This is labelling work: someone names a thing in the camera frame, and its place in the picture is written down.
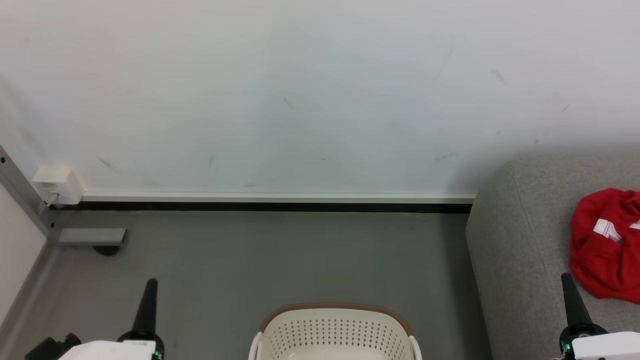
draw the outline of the black baseboard strip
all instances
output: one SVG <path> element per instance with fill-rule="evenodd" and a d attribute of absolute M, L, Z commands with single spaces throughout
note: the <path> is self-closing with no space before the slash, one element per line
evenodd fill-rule
<path fill-rule="evenodd" d="M 82 201 L 58 210 L 94 211 L 304 211 L 468 214 L 471 204 L 345 204 L 316 202 L 111 202 Z"/>

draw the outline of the gray fabric upholstery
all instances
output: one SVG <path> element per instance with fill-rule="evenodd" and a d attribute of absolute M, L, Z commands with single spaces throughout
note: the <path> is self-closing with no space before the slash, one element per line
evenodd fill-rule
<path fill-rule="evenodd" d="M 547 154 L 502 167 L 479 192 L 467 241 L 494 360 L 559 357 L 566 326 L 560 275 L 569 271 L 578 201 L 609 188 L 640 190 L 640 153 Z M 640 306 L 580 287 L 592 320 L 640 332 Z"/>

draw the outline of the red garment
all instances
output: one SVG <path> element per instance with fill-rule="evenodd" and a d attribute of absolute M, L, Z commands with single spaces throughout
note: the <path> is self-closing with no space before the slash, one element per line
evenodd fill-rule
<path fill-rule="evenodd" d="M 580 200 L 570 262 L 594 297 L 640 304 L 640 192 L 609 188 Z"/>

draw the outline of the white plastic basket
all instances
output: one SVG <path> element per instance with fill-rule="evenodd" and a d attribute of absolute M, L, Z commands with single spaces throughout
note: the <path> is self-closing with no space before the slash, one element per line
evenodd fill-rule
<path fill-rule="evenodd" d="M 249 360 L 422 360 L 411 328 L 384 307 L 297 304 L 271 314 Z"/>

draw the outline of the white electrical socket box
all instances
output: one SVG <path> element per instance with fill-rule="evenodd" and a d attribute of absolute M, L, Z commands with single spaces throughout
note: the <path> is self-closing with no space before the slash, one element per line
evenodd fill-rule
<path fill-rule="evenodd" d="M 68 167 L 40 167 L 31 182 L 44 201 L 50 201 L 57 193 L 54 204 L 77 204 L 84 193 L 80 180 Z"/>

